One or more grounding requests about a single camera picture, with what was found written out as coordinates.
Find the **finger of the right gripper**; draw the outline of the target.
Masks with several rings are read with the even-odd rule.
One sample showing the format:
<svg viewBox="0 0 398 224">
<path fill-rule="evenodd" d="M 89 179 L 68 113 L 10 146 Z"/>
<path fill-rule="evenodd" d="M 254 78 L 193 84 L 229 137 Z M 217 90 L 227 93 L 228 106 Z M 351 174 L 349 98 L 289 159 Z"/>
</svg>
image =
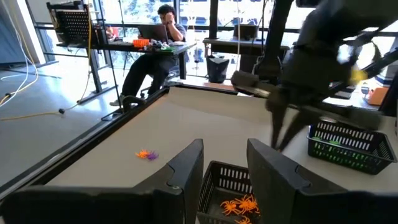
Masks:
<svg viewBox="0 0 398 224">
<path fill-rule="evenodd" d="M 284 149 L 286 147 L 284 140 L 279 145 L 277 142 L 283 126 L 287 105 L 286 95 L 283 91 L 274 90 L 269 94 L 266 109 L 272 115 L 271 147 L 274 149 Z"/>
<path fill-rule="evenodd" d="M 313 124 L 317 124 L 320 120 L 320 113 L 311 110 L 300 110 L 295 117 L 293 118 L 292 122 L 290 123 L 289 127 L 287 128 L 282 142 L 276 147 L 276 149 L 282 152 L 289 142 L 293 140 L 293 138 L 306 126 L 310 126 Z"/>
</svg>

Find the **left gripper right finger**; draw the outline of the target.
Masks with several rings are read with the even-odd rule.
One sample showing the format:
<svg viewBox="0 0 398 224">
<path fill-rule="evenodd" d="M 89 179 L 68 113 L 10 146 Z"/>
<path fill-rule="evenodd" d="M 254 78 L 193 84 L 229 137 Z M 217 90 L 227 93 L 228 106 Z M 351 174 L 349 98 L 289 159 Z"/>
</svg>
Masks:
<svg viewBox="0 0 398 224">
<path fill-rule="evenodd" d="M 347 192 L 258 139 L 247 141 L 247 162 L 261 223 L 326 223 L 322 197 Z"/>
</svg>

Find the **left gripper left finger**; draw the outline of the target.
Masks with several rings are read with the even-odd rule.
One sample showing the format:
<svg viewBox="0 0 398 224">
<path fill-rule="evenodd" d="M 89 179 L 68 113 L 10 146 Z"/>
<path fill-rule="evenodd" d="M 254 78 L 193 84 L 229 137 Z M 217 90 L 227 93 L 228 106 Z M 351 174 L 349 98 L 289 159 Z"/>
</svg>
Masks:
<svg viewBox="0 0 398 224">
<path fill-rule="evenodd" d="M 133 187 L 134 223 L 195 223 L 203 178 L 204 146 L 193 140 L 157 172 Z"/>
</svg>

